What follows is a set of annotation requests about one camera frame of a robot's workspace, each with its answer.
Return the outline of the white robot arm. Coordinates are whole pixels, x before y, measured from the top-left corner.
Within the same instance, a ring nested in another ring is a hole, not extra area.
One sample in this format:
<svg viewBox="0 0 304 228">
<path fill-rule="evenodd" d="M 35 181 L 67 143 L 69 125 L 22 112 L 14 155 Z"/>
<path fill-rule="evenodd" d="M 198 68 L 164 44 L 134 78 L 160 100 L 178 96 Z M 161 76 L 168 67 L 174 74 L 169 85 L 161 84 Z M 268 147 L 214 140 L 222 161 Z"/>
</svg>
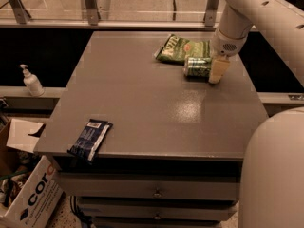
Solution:
<svg viewBox="0 0 304 228">
<path fill-rule="evenodd" d="M 211 42 L 209 82 L 218 82 L 255 27 L 304 84 L 304 15 L 285 0 L 225 0 Z M 275 114 L 244 154 L 238 228 L 304 228 L 304 108 Z"/>
</svg>

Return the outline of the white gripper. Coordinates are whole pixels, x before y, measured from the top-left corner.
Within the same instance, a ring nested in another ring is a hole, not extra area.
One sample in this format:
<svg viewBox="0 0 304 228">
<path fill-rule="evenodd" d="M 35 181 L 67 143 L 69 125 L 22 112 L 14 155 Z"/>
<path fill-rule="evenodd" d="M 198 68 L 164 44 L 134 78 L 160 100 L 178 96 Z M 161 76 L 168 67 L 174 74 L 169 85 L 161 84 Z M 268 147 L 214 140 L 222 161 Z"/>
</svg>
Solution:
<svg viewBox="0 0 304 228">
<path fill-rule="evenodd" d="M 208 80 L 210 84 L 217 84 L 221 80 L 223 74 L 230 65 L 230 61 L 227 57 L 238 54 L 246 40 L 246 37 L 237 39 L 230 38 L 224 35 L 218 28 L 215 30 L 210 41 L 211 55 L 213 57 L 218 57 L 212 59 Z"/>
</svg>

